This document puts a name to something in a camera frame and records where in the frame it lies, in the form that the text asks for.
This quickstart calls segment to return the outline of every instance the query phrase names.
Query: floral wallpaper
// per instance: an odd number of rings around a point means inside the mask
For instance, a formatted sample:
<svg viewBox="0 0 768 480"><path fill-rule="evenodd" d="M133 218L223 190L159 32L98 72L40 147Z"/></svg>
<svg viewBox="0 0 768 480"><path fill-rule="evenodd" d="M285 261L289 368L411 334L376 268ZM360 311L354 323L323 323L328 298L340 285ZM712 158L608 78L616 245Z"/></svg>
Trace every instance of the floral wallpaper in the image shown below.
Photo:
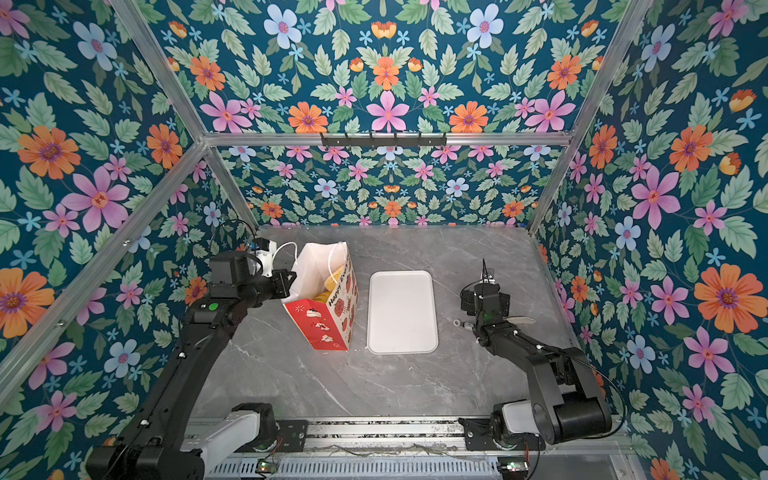
<svg viewBox="0 0 768 480"><path fill-rule="evenodd" d="M535 232L654 480L768 477L766 13L653 9Z"/></svg>
<svg viewBox="0 0 768 480"><path fill-rule="evenodd" d="M207 293L208 259L240 245L233 218L201 161L0 416L0 478L88 478L92 448L130 421Z"/></svg>
<svg viewBox="0 0 768 480"><path fill-rule="evenodd" d="M1 359L189 138L103 2L2 0L0 85Z"/></svg>

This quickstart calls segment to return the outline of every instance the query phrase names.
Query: aluminum frame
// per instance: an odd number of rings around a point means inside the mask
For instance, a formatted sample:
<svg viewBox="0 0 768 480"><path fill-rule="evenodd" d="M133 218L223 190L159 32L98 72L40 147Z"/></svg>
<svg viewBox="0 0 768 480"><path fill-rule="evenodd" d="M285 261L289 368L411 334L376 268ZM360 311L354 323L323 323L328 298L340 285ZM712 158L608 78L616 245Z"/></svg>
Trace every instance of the aluminum frame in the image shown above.
<svg viewBox="0 0 768 480"><path fill-rule="evenodd" d="M579 148L581 148L581 142L584 141L587 130L589 130L603 98L611 87L621 62L624 61L624 57L627 55L637 30L643 24L645 15L653 3L654 0L630 0L627 5L624 16L621 18L614 37L611 39L611 43L605 52L603 65L600 67L598 74L595 75L587 98L581 104L581 109L579 109L576 121L574 122L573 139L560 155L557 165L555 165L554 170L549 176L547 186L541 192L541 196L538 199L536 214L528 226L528 231L532 236L535 237L538 226L541 225L547 210L549 210L554 201L558 188L560 188L565 175L568 173L568 165L576 157Z"/></svg>

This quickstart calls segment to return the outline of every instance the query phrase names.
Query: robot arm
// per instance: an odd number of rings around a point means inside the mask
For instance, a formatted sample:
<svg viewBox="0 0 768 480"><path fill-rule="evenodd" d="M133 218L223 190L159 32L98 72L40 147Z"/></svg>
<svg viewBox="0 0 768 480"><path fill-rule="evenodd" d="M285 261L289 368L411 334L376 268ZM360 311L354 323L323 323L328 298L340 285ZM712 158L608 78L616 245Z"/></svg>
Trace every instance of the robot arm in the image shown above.
<svg viewBox="0 0 768 480"><path fill-rule="evenodd" d="M220 253L211 259L210 270L210 293L187 311L171 360L149 396L115 445L94 449L88 458L86 470L91 478L202 479L206 462L214 467L217 458L221 460L222 455L226 457L253 439L259 424L263 435L274 433L274 428L265 425L270 420L274 423L271 410L234 412L227 417L229 421L225 419L206 434L200 445L184 444L187 421L208 373L248 309L261 306L265 300L288 297L296 278L287 270L273 270L270 277L264 276L261 262L247 252ZM248 434L250 437L240 436L239 445L229 445L232 432L249 430L254 424L257 428Z"/></svg>

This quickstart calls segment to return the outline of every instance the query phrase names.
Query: white tray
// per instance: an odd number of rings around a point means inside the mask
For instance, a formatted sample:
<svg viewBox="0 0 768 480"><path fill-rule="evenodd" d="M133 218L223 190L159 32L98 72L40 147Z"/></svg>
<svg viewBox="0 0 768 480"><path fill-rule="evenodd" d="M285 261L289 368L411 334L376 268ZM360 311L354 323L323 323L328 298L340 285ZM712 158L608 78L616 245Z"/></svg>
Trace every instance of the white tray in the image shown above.
<svg viewBox="0 0 768 480"><path fill-rule="evenodd" d="M432 276L424 270L371 275L368 350L379 355L437 349Z"/></svg>

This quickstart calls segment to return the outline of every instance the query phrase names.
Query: paper bag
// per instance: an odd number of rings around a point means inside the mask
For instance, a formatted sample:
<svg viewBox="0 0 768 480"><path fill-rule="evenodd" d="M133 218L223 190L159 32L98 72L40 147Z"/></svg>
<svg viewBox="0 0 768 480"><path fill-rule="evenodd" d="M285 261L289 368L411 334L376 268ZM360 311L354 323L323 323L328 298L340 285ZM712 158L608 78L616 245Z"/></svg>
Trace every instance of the paper bag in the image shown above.
<svg viewBox="0 0 768 480"><path fill-rule="evenodd" d="M325 290L326 279L341 266L344 270L328 300L313 300ZM292 270L296 272L296 280L283 305L296 326L315 350L348 351L358 292L346 242L307 243Z"/></svg>

